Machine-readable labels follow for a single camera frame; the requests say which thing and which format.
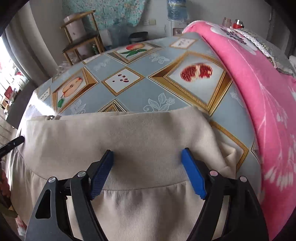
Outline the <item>teal floral wall cloth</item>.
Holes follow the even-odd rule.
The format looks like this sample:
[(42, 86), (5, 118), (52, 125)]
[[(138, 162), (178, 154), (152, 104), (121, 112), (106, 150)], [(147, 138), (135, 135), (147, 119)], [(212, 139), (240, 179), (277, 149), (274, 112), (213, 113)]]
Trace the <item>teal floral wall cloth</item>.
[(140, 22), (146, 4), (145, 0), (72, 0), (62, 1), (62, 12), (63, 16), (69, 16), (95, 10), (94, 18), (100, 29), (114, 25), (135, 27)]

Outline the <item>small glass jar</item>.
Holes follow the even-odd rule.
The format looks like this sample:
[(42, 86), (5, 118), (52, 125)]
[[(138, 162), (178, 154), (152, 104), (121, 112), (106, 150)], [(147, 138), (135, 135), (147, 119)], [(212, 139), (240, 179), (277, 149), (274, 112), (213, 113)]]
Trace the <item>small glass jar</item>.
[(223, 21), (222, 21), (222, 26), (226, 27), (226, 28), (230, 28), (232, 26), (232, 21), (231, 19), (224, 17)]

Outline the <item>wooden chair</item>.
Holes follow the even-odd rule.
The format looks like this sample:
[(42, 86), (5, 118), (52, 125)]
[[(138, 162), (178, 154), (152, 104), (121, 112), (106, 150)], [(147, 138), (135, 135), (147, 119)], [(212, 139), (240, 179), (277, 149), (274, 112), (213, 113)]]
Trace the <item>wooden chair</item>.
[[(80, 61), (82, 61), (82, 58), (81, 58), (80, 54), (78, 53), (77, 49), (79, 47), (83, 46), (83, 45), (95, 42), (95, 45), (96, 45), (96, 47), (97, 47), (100, 54), (105, 51), (105, 47), (103, 45), (102, 38), (100, 36), (99, 28), (97, 26), (97, 23), (96, 23), (96, 20), (95, 20), (95, 17), (94, 17), (95, 12), (96, 12), (96, 10), (94, 9), (94, 10), (91, 10), (91, 11), (86, 11), (86, 12), (83, 12), (83, 13), (79, 13), (77, 16), (75, 16), (74, 18), (72, 18), (69, 21), (65, 22), (60, 27), (61, 30), (64, 30), (64, 32), (65, 32), (65, 34), (67, 36), (67, 39), (69, 41), (69, 44), (62, 50), (62, 53), (63, 53), (64, 57), (66, 58), (66, 60), (68, 61), (68, 63), (71, 66), (73, 66), (73, 62), (70, 59), (68, 53), (69, 52), (74, 52), (76, 57)], [(84, 18), (84, 17), (86, 17), (88, 15), (91, 15), (91, 19), (93, 21), (95, 30), (92, 30), (91, 32), (85, 33), (82, 37), (79, 37), (78, 39), (73, 40), (72, 37), (70, 36), (70, 32), (67, 29), (67, 26), (74, 23), (74, 22), (76, 22), (76, 21), (78, 21), (78, 20), (81, 20), (82, 18)]]

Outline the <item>white lace silver cloth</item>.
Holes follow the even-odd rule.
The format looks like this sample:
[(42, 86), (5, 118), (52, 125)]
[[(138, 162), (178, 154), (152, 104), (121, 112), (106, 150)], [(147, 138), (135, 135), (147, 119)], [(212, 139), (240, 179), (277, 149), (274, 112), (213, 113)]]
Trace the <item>white lace silver cloth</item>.
[(236, 32), (252, 42), (273, 64), (275, 69), (283, 74), (290, 75), (295, 78), (295, 64), (288, 59), (280, 48), (248, 29), (236, 29)]

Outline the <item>fruit pattern blue tablecloth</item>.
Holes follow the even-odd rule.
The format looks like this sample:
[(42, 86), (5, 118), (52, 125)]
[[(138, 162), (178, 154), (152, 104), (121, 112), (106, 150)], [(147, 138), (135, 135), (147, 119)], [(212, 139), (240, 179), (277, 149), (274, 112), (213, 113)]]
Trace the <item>fruit pattern blue tablecloth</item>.
[(108, 111), (161, 112), (195, 106), (236, 150), (236, 173), (261, 192), (255, 131), (235, 81), (198, 33), (109, 50), (65, 63), (38, 87), (24, 119)]

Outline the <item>black round bin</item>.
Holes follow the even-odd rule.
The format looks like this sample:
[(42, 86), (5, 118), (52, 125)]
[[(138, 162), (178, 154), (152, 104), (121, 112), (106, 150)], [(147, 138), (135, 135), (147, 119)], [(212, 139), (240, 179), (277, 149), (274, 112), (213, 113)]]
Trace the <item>black round bin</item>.
[(129, 35), (128, 41), (130, 44), (134, 44), (134, 43), (147, 41), (148, 38), (149, 38), (149, 34), (146, 31), (135, 32)]

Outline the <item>pink floral blanket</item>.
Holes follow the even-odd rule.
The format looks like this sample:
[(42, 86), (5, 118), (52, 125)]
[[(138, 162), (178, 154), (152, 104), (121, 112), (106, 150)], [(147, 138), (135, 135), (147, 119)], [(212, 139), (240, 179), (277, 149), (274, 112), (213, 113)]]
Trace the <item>pink floral blanket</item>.
[(295, 209), (295, 78), (245, 29), (194, 21), (238, 86), (251, 115), (262, 159), (263, 202), (269, 238), (280, 234)]

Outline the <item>blue water jug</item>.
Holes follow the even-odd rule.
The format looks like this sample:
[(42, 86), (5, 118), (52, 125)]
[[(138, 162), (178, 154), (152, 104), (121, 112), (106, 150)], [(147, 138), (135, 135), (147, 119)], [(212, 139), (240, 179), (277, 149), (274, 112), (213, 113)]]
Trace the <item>blue water jug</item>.
[(188, 19), (186, 3), (186, 0), (168, 0), (168, 20), (185, 22)]

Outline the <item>beige zip jacket black trim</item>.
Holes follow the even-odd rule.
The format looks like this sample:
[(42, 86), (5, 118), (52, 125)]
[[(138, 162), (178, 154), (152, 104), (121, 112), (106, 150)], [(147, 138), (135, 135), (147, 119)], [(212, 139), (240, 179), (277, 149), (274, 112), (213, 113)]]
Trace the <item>beige zip jacket black trim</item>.
[(181, 163), (189, 148), (209, 169), (234, 178), (237, 151), (216, 139), (195, 107), (160, 113), (88, 113), (23, 123), (25, 142), (6, 163), (12, 204), (28, 223), (46, 184), (73, 177), (114, 153), (114, 165), (93, 201), (109, 240), (186, 240), (203, 206)]

